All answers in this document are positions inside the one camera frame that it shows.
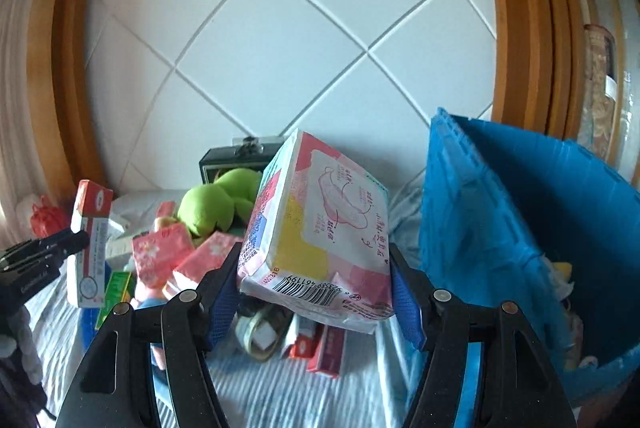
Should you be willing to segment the pink sanitary pad pack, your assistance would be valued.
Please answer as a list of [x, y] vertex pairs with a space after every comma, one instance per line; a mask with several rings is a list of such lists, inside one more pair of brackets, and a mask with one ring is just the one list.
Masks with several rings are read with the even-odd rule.
[[262, 174], [239, 289], [314, 322], [371, 334], [393, 313], [388, 192], [297, 129]]

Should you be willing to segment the red plastic bag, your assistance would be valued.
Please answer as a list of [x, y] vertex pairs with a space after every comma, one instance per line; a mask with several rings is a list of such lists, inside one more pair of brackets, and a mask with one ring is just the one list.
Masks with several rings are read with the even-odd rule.
[[43, 195], [38, 203], [32, 205], [29, 223], [35, 237], [44, 239], [67, 229], [70, 226], [70, 217], [60, 207], [53, 205], [47, 196]]

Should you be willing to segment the red and white medicine box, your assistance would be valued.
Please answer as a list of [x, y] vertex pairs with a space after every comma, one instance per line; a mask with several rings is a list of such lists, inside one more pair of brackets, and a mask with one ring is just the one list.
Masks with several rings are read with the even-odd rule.
[[89, 179], [79, 181], [70, 229], [88, 244], [66, 259], [67, 299], [78, 308], [101, 308], [106, 286], [105, 247], [113, 191]]

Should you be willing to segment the pink tissue pack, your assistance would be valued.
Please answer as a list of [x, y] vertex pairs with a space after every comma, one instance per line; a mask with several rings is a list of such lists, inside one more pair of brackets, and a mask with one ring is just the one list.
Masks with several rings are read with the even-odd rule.
[[172, 271], [194, 251], [191, 233], [177, 222], [132, 240], [138, 279], [150, 289], [160, 289]]

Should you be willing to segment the roll of tape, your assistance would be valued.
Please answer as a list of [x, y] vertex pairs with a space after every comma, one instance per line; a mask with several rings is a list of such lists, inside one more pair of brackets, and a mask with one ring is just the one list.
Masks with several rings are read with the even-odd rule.
[[279, 305], [265, 304], [254, 315], [239, 315], [234, 326], [241, 348], [254, 360], [266, 362], [288, 331], [293, 313]]

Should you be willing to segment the blue plastic crate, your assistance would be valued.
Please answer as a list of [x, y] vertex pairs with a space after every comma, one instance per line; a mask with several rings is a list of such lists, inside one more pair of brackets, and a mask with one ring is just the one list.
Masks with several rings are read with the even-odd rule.
[[[419, 233], [431, 281], [473, 305], [518, 304], [574, 404], [639, 366], [639, 194], [574, 141], [439, 110]], [[568, 309], [594, 367], [565, 370], [572, 335], [548, 266], [575, 281]]]

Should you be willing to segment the green plush toy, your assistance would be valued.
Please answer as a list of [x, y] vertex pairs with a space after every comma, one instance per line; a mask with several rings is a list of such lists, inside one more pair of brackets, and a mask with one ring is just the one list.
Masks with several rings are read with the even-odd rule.
[[262, 174], [233, 168], [214, 182], [190, 189], [182, 198], [177, 218], [194, 237], [227, 232], [237, 221], [247, 225], [255, 205]]

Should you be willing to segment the black gift box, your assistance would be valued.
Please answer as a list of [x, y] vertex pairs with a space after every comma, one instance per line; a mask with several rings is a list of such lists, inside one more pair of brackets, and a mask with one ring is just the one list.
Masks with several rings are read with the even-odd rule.
[[209, 149], [198, 162], [204, 183], [212, 183], [226, 171], [249, 168], [263, 171], [284, 144], [281, 136], [247, 136], [234, 139], [227, 147]]

